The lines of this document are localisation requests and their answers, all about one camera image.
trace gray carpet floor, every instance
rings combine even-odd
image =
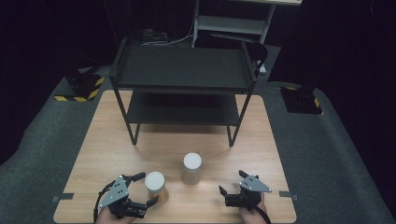
[[[287,112],[278,87],[293,85],[267,83],[279,48],[268,50],[267,74],[255,94],[264,99],[290,192],[298,199],[296,223],[396,223],[326,95],[314,92],[322,115]],[[105,82],[92,101],[49,96],[19,150],[0,166],[1,224],[54,223],[53,197],[63,193],[100,96],[111,90],[108,71],[98,70]]]

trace black metal frame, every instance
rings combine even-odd
[[[136,126],[135,131],[133,132],[132,128],[131,128],[131,122],[128,119],[128,114],[127,114],[127,112],[125,110],[125,107],[123,105],[123,102],[122,102],[121,97],[120,97],[120,92],[119,92],[119,88],[125,88],[125,86],[122,85],[122,84],[119,84],[117,82],[117,73],[118,73],[120,61],[121,61],[122,55],[123,55],[123,53],[125,51],[125,47],[127,45],[127,42],[128,42],[127,37],[124,37],[122,39],[122,41],[121,41],[118,53],[116,55],[116,58],[114,60],[112,68],[110,70],[109,78],[110,78],[110,82],[111,82],[111,85],[113,87],[113,90],[114,90],[114,92],[116,94],[116,98],[117,98],[117,101],[118,101],[119,106],[120,106],[120,111],[121,111],[121,114],[122,114],[122,116],[124,118],[124,121],[126,123],[127,129],[128,129],[128,133],[129,133],[129,135],[131,137],[132,143],[133,143],[133,145],[136,145],[137,144],[137,137],[139,135],[139,130],[140,130],[141,123],[140,122],[136,123],[137,126]],[[247,64],[247,68],[248,68],[248,72],[249,72],[250,85],[249,85],[248,89],[246,90],[247,91],[247,98],[246,98],[246,100],[244,102],[244,105],[243,105],[243,108],[242,108],[241,113],[239,115],[238,121],[235,124],[235,130],[234,130],[233,134],[231,132],[231,127],[230,127],[230,126],[233,126],[233,125],[230,125],[229,123],[226,124],[230,147],[233,146],[233,144],[235,142],[235,139],[236,139],[236,136],[238,135],[240,125],[242,123],[243,117],[245,116],[246,110],[248,108],[248,102],[249,102],[249,100],[251,98],[251,95],[253,93],[254,87],[255,87],[255,85],[257,83],[257,75],[258,75],[257,74],[257,69],[253,69],[253,67],[252,67],[252,61],[250,60],[246,43],[241,42],[241,45],[242,45],[241,49],[242,49],[242,52],[243,52],[245,60],[246,60],[245,63]]]

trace shelf top surface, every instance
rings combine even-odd
[[[132,88],[247,90],[251,84],[238,49],[126,46],[116,77]]]

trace yellow and black striped tape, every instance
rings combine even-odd
[[[102,85],[104,77],[99,78],[95,83],[95,90],[90,93],[88,97],[82,96],[67,96],[67,95],[55,95],[55,100],[57,101],[75,101],[75,102],[87,102],[93,100],[93,98],[98,94],[100,86]]]

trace background table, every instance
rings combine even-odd
[[[121,91],[123,99],[130,91]],[[244,96],[237,96],[238,105]],[[169,199],[151,207],[144,219],[134,223],[240,223],[237,208],[226,207],[219,185],[237,193],[242,177],[238,170],[259,175],[273,192],[265,193],[268,215],[274,223],[296,219],[291,198],[280,197],[288,184],[277,153],[276,143],[260,96],[252,96],[239,140],[227,144],[227,133],[220,126],[145,125],[139,144],[131,144],[113,91],[105,91],[92,124],[67,181],[64,193],[72,200],[60,200],[54,214],[57,223],[92,223],[97,193],[119,175],[162,172]],[[198,185],[181,180],[183,158],[196,152],[203,158],[203,176]],[[144,202],[148,198],[144,181],[132,183],[130,198]]]

